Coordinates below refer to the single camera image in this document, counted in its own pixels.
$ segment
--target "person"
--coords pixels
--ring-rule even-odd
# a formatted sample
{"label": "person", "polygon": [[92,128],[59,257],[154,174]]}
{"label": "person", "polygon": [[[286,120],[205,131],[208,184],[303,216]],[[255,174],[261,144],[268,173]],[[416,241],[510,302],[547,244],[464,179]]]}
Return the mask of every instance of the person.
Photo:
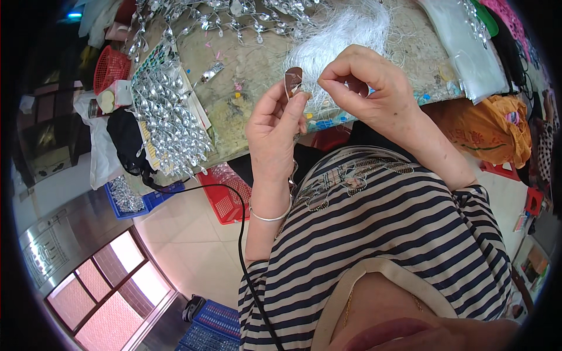
{"label": "person", "polygon": [[[278,82],[246,125],[245,260],[282,348],[502,349],[517,328],[499,319],[510,261],[465,158],[376,52],[349,46],[318,83],[359,121],[345,147],[298,165],[293,197],[293,137],[310,95],[287,101]],[[244,278],[238,310],[241,349],[276,350]]]}

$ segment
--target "bracelet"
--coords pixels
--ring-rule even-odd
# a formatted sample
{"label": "bracelet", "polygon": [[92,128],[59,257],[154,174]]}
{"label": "bracelet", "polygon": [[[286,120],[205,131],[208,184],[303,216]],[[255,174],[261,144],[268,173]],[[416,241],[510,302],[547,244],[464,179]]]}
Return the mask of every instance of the bracelet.
{"label": "bracelet", "polygon": [[289,208],[287,208],[287,210],[281,216],[279,216],[277,218],[273,218],[273,219],[262,218],[262,217],[258,216],[257,214],[255,214],[253,212],[253,209],[252,209],[252,199],[251,198],[250,198],[249,205],[250,205],[249,206],[250,213],[253,214],[254,217],[256,217],[257,219],[262,220],[262,221],[266,221],[266,222],[275,222],[275,221],[280,221],[280,220],[284,219],[289,214],[289,212],[291,211],[291,207],[293,207],[293,200],[290,198],[289,199]]}

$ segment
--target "gold necklace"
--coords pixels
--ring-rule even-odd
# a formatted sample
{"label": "gold necklace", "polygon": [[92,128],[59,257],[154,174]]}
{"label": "gold necklace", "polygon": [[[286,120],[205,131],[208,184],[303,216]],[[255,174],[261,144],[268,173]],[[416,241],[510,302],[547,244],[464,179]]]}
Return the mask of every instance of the gold necklace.
{"label": "gold necklace", "polygon": [[[414,301],[416,301],[416,305],[418,305],[418,309],[423,312],[422,306],[420,305],[420,302],[418,301],[418,298],[416,297],[416,295],[410,293],[412,295],[412,297],[414,298]],[[353,296],[353,289],[351,289],[350,292],[350,297],[347,299],[347,308],[346,308],[346,316],[343,319],[343,327],[345,328],[347,325],[347,317],[349,317],[350,314],[350,306],[351,306],[351,297]]]}

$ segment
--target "white thread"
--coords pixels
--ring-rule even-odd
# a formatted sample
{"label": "white thread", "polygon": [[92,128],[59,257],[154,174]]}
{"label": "white thread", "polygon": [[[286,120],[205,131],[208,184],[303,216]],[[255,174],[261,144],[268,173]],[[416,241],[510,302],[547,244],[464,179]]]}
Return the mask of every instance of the white thread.
{"label": "white thread", "polygon": [[351,44],[390,58],[385,50],[390,14],[378,0],[352,0],[321,8],[313,20],[315,26],[305,26],[292,34],[294,48],[287,54],[283,71],[295,66],[303,69],[302,89],[312,93],[305,111],[323,114],[337,108],[316,82],[324,68]]}

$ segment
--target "striped shirt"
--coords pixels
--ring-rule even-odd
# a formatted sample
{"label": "striped shirt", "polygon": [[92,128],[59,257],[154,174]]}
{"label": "striped shirt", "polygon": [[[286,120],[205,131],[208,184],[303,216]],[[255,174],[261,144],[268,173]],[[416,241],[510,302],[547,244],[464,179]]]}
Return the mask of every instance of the striped shirt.
{"label": "striped shirt", "polygon": [[[306,175],[269,260],[248,273],[284,349],[323,350],[366,272],[381,272],[440,317],[498,318],[511,290],[482,186],[451,193],[402,155],[348,147]],[[276,350],[244,279],[238,312],[241,350]]]}

